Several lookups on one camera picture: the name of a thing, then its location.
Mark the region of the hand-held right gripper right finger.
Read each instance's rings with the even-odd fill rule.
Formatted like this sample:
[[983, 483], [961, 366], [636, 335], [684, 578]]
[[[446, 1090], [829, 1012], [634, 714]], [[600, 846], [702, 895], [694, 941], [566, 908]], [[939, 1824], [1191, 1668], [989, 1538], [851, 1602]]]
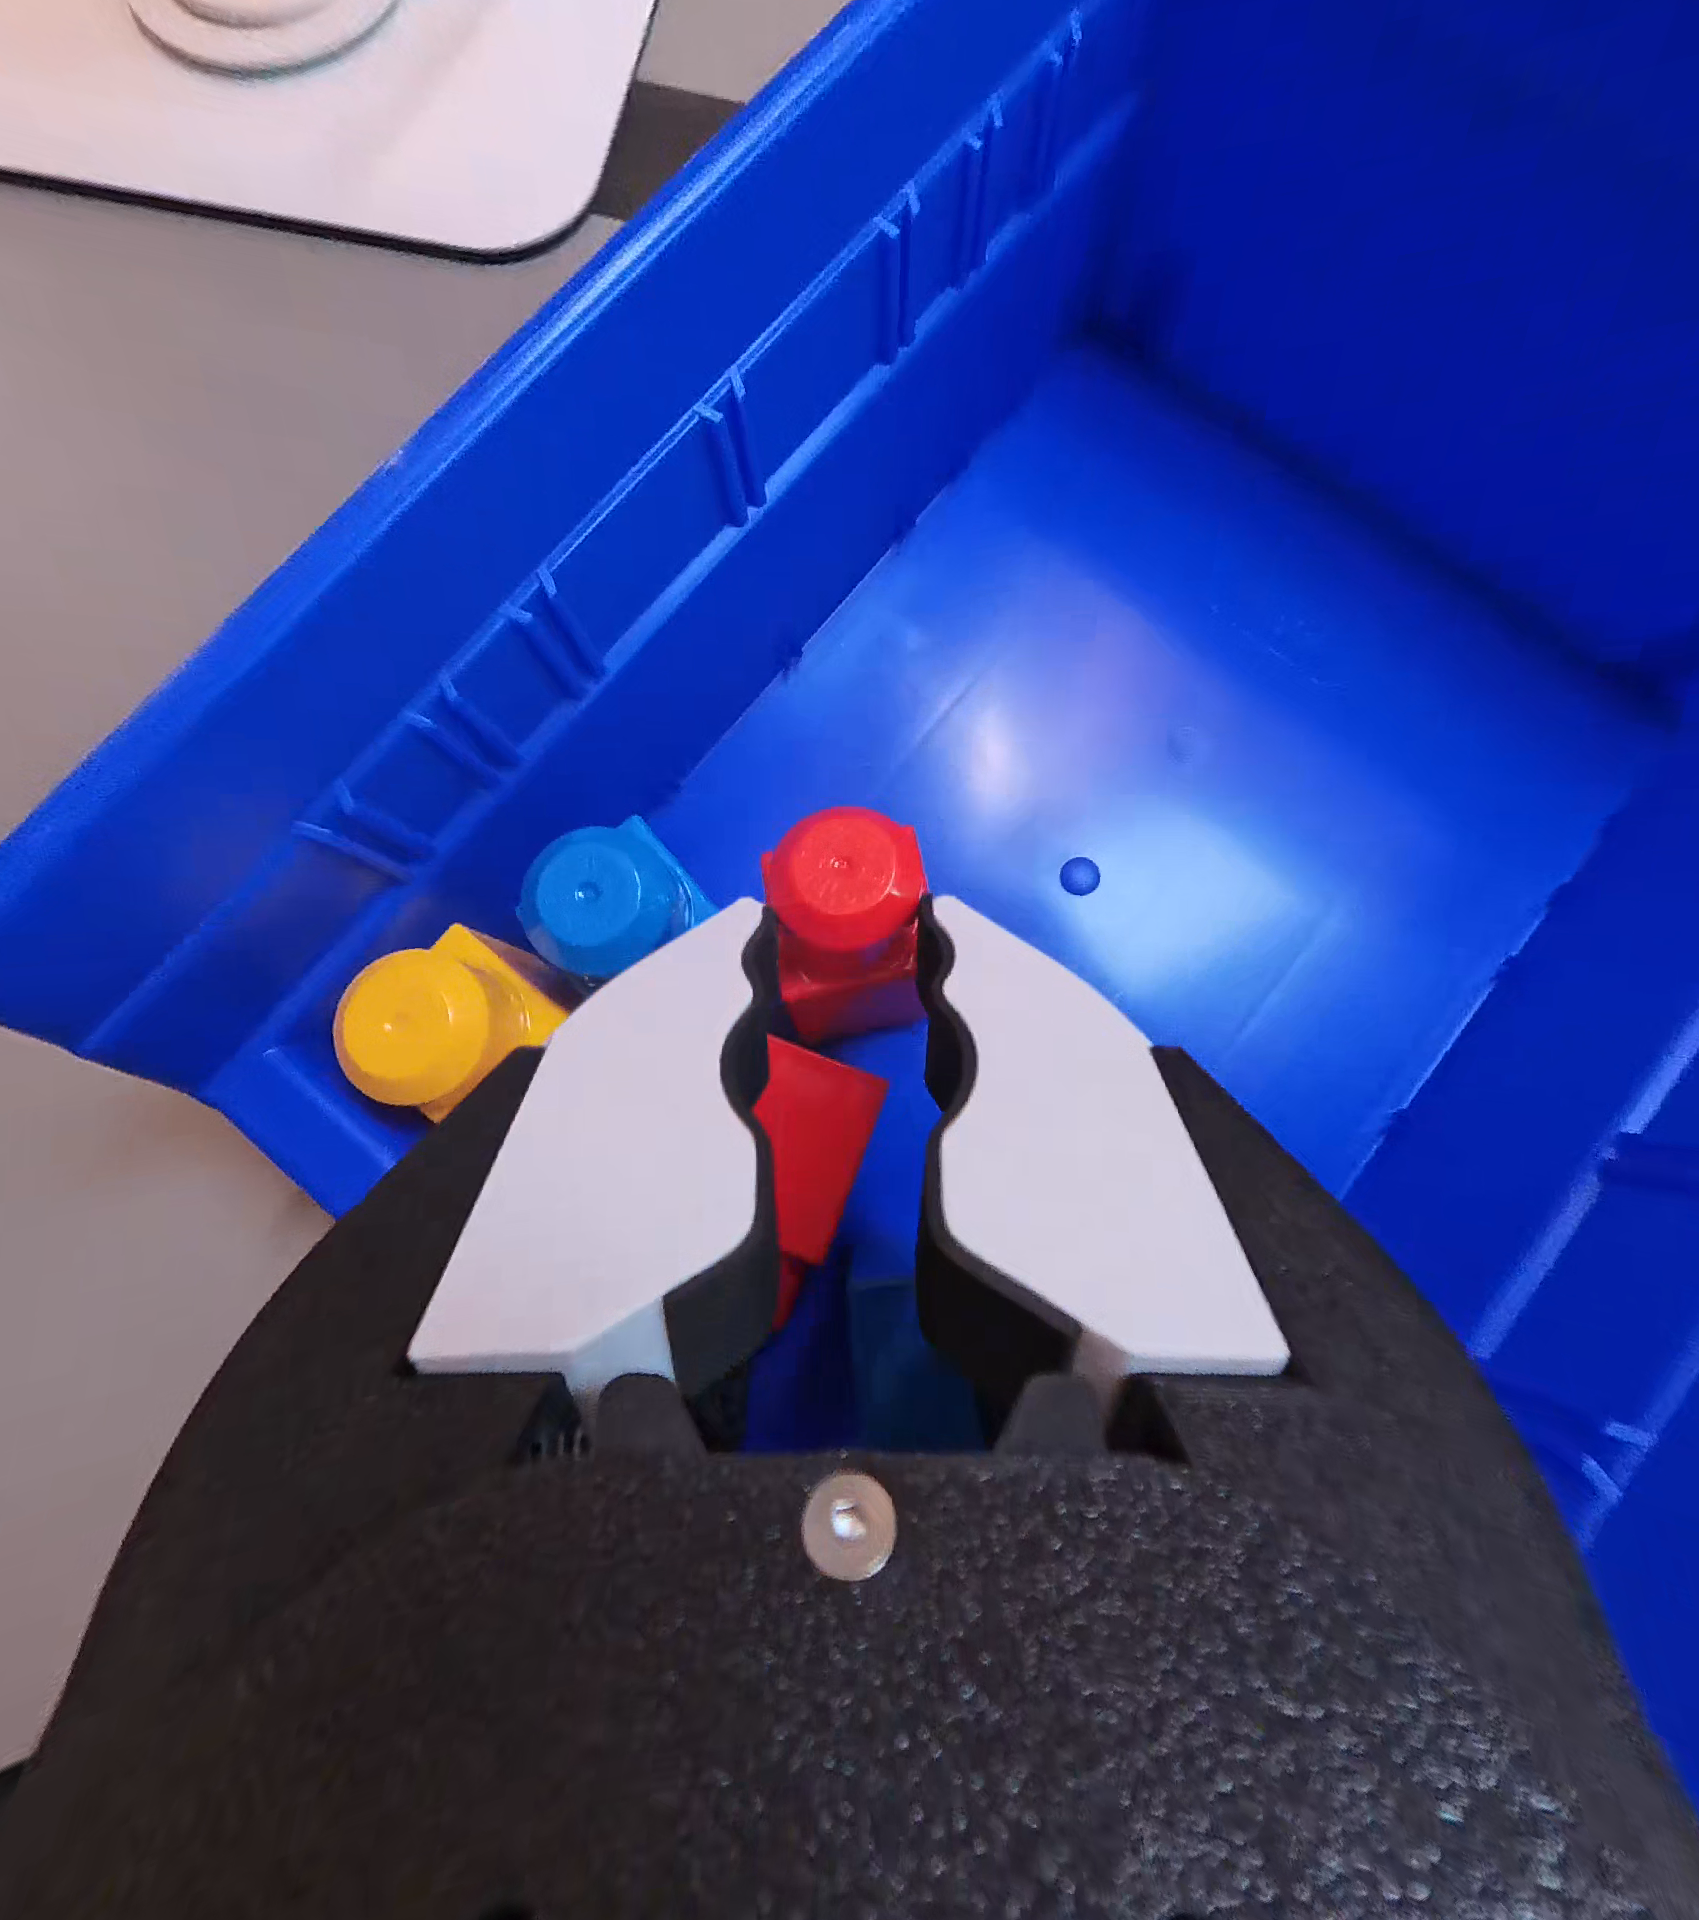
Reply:
[[1291, 1347], [1145, 1034], [951, 895], [919, 908], [915, 1305], [997, 1416], [1029, 1381], [1273, 1381]]

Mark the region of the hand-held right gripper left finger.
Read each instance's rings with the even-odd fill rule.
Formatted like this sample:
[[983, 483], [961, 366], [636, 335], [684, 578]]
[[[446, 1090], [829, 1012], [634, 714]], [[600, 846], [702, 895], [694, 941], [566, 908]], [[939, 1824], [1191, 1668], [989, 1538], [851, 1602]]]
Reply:
[[780, 1295], [758, 1117], [776, 932], [742, 898], [596, 992], [542, 1053], [408, 1348], [422, 1376], [626, 1376], [698, 1396]]

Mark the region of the orange mega block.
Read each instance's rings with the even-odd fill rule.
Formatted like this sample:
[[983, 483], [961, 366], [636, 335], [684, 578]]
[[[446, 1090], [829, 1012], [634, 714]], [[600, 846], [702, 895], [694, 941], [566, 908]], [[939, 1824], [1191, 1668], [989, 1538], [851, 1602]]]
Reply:
[[510, 1055], [546, 1047], [574, 1004], [574, 987], [524, 948], [452, 924], [356, 975], [334, 1055], [356, 1093], [440, 1125]]

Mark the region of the red mega block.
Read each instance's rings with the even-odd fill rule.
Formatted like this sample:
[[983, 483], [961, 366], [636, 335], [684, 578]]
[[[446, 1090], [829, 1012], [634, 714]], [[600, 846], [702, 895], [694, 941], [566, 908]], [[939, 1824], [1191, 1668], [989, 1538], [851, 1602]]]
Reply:
[[768, 1041], [766, 1053], [768, 1080], [756, 1117], [772, 1160], [780, 1260], [772, 1335], [780, 1337], [808, 1281], [855, 1248], [861, 1226], [853, 1200], [887, 1082], [780, 1037]]
[[915, 831], [865, 807], [818, 810], [764, 856], [782, 1003], [823, 1047], [921, 1019], [915, 987], [927, 878]]

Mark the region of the blue mega block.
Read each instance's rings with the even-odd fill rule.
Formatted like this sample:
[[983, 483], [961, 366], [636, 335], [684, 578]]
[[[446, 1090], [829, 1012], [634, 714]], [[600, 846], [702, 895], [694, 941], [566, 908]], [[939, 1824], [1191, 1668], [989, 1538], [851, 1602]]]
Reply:
[[688, 869], [632, 814], [554, 839], [526, 871], [518, 918], [542, 962], [594, 989], [716, 912]]

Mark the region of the blue plastic bin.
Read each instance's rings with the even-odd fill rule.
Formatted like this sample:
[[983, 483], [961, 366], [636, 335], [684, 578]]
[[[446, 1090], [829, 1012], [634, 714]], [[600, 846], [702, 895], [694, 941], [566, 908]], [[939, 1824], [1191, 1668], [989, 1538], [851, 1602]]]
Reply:
[[0, 841], [0, 1029], [326, 1210], [378, 941], [804, 813], [1485, 1368], [1699, 1812], [1699, 5], [859, 5]]

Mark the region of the white tablet stand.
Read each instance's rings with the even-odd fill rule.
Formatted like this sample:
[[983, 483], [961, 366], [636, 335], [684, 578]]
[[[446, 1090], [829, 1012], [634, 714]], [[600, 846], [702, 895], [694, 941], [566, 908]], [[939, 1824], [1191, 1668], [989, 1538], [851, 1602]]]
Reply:
[[502, 260], [588, 215], [654, 2], [0, 2], [0, 179]]

